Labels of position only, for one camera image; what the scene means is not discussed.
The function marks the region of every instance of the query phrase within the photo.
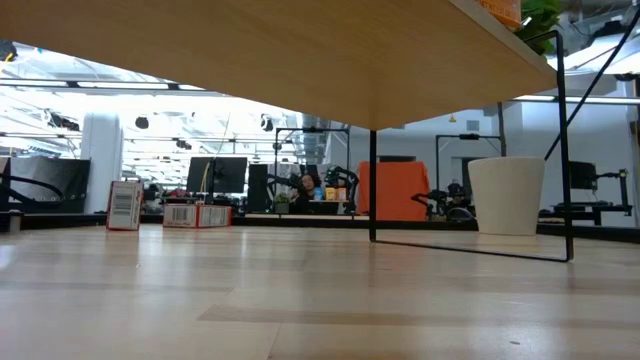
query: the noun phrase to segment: red and white box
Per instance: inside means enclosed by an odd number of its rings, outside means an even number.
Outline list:
[[[112,181],[107,206],[107,229],[138,230],[142,206],[142,183]]]
[[[229,206],[166,204],[162,226],[195,229],[230,226],[231,216]]]

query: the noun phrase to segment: wooden floor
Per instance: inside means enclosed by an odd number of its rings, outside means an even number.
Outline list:
[[[560,254],[562,241],[381,231]],[[0,358],[638,359],[640,246],[571,264],[364,230],[104,228],[0,237]]]

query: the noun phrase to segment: white flower pot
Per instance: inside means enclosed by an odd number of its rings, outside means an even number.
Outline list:
[[[544,159],[496,157],[469,162],[480,232],[535,235]]]

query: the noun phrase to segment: cardboard box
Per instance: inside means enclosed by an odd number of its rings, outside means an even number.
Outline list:
[[[230,226],[231,216],[229,206],[166,204],[162,226],[196,229]]]
[[[485,9],[489,10],[498,21],[506,25],[511,30],[520,27],[521,4],[520,0],[476,0]]]
[[[334,188],[325,188],[324,189],[325,192],[325,200],[336,200],[336,189]]]
[[[339,188],[338,189],[338,198],[336,200],[339,201],[347,201],[347,189],[346,188]]]
[[[142,205],[142,183],[112,181],[107,205],[107,229],[138,230]]]

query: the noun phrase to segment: barcode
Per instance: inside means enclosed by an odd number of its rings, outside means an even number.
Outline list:
[[[113,197],[113,215],[131,216],[133,194],[116,194]]]
[[[228,207],[203,207],[200,209],[200,226],[226,226],[229,218]]]
[[[187,221],[189,219],[189,208],[171,208],[171,220]]]

